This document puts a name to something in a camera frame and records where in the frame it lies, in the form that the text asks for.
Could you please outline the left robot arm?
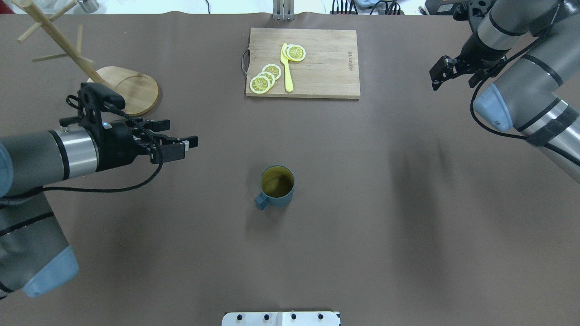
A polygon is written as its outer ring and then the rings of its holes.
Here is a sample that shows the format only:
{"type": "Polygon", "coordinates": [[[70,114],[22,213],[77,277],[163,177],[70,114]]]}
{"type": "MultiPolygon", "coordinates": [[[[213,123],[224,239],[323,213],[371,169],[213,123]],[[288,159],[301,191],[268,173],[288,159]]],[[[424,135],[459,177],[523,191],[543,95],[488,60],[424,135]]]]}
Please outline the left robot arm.
{"type": "Polygon", "coordinates": [[[163,134],[169,128],[169,120],[73,118],[55,130],[1,139],[2,298],[18,290],[37,297],[78,274],[46,192],[81,192],[54,184],[129,165],[139,155],[158,167],[183,159],[198,137],[172,138],[163,134]]]}

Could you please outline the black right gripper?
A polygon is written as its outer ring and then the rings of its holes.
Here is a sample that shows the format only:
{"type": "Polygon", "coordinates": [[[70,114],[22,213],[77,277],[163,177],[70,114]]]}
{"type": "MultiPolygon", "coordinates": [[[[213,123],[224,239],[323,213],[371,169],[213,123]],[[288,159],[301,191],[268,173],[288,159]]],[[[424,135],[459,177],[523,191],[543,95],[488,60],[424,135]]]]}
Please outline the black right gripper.
{"type": "Polygon", "coordinates": [[[506,54],[509,50],[497,50],[485,45],[478,35],[472,34],[466,41],[457,58],[441,56],[429,70],[431,87],[437,91],[444,82],[459,75],[473,74],[469,87],[496,77],[506,66],[506,54]]]}

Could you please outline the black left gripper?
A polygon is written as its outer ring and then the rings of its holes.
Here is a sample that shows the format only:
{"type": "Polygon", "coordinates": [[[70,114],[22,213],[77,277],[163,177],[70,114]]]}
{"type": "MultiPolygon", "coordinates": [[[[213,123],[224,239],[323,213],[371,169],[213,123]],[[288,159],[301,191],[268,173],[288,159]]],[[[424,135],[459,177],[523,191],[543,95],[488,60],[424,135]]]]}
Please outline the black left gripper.
{"type": "MultiPolygon", "coordinates": [[[[96,172],[106,171],[133,163],[139,155],[151,155],[153,142],[145,132],[158,133],[168,131],[171,121],[149,120],[143,118],[114,120],[108,123],[110,128],[93,126],[93,138],[96,144],[98,159],[96,172]]],[[[199,137],[172,138],[160,136],[162,162],[182,160],[189,149],[198,146],[199,137]]]]}

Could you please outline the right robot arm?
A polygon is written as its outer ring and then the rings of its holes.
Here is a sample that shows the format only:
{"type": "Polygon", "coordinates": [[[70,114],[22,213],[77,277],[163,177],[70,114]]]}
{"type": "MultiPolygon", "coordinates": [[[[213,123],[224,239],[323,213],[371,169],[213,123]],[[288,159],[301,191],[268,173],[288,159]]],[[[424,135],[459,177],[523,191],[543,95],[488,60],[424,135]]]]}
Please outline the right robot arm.
{"type": "Polygon", "coordinates": [[[455,20],[471,35],[460,54],[430,69],[434,90],[470,75],[473,119],[485,130],[522,139],[579,180],[579,109],[557,89],[579,72],[577,0],[469,0],[455,20]]]}

